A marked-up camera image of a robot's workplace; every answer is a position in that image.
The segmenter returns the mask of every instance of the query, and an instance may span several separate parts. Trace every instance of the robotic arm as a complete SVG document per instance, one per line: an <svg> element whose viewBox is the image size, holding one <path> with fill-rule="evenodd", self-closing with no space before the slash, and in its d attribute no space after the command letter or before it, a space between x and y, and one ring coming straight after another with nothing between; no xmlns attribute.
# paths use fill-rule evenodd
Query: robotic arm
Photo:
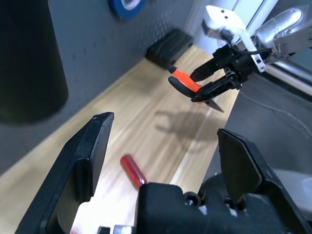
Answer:
<svg viewBox="0 0 312 234"><path fill-rule="evenodd" d="M312 47L312 8L309 5L280 13L253 35L245 30L235 12L207 6L202 27L207 36L222 39L227 44L213 53L212 60L195 69L188 80L176 76L170 69L173 76L169 82L192 102L205 102L212 107L216 106L213 98L229 89L240 89L252 72L264 72L265 64L285 60ZM194 89L194 82L205 80L220 69L225 76Z"/></svg>

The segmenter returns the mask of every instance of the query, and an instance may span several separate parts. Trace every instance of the cable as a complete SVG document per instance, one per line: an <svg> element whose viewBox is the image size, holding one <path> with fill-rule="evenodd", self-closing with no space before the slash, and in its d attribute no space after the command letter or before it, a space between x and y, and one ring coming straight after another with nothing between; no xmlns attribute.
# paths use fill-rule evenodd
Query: cable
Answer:
<svg viewBox="0 0 312 234"><path fill-rule="evenodd" d="M263 53L263 52L268 52L268 53L272 53L272 50L270 48L262 48L262 49L259 49L259 50L256 50L256 51L243 51L243 50L238 50L236 47L234 46L231 46L231 48L238 54L241 54L241 55L257 55L257 54L260 54L260 53Z"/></svg>
<svg viewBox="0 0 312 234"><path fill-rule="evenodd" d="M238 50L236 48L236 46L231 43L231 41L233 40L233 34L232 34L232 32L230 30L221 29L220 35L221 35L221 38L223 40L225 40L229 44L229 46L236 53L238 53L240 55L257 55L257 54L260 54L260 53L263 53L263 52L272 53L272 50L270 48L262 48L262 49L259 49L259 50L256 50L256 51L242 51L242 50Z"/></svg>

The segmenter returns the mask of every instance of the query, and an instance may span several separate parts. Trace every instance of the orange scissor handle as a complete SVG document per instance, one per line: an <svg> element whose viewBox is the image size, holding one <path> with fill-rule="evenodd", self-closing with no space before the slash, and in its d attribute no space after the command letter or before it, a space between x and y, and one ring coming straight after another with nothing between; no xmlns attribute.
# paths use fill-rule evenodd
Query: orange scissor handle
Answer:
<svg viewBox="0 0 312 234"><path fill-rule="evenodd" d="M195 97L198 90L202 87L196 84L185 72L174 66L168 71L172 74L172 76L168 78L168 81L175 89L189 98Z"/></svg>

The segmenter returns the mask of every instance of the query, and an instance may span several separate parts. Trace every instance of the wooden tabletop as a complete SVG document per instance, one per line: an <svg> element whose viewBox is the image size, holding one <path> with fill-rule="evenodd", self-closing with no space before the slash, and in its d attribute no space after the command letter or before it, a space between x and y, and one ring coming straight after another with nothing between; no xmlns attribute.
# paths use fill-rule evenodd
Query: wooden tabletop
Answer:
<svg viewBox="0 0 312 234"><path fill-rule="evenodd" d="M211 59L192 47L177 62L190 74ZM219 71L208 81L223 75ZM115 120L95 196L83 203L73 230L96 234L99 226L133 225L137 191L119 164L131 153L147 179L197 192L237 97L215 98L224 113L192 103L167 81L169 73L141 61L0 177L1 233L14 233L65 142L95 114Z"/></svg>

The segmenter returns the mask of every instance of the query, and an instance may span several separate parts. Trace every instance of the black cylinder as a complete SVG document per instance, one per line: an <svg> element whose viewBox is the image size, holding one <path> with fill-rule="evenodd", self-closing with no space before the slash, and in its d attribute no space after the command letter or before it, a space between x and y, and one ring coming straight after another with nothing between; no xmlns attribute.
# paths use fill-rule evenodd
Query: black cylinder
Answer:
<svg viewBox="0 0 312 234"><path fill-rule="evenodd" d="M58 111L68 89L45 0L0 1L0 121L28 123Z"/></svg>

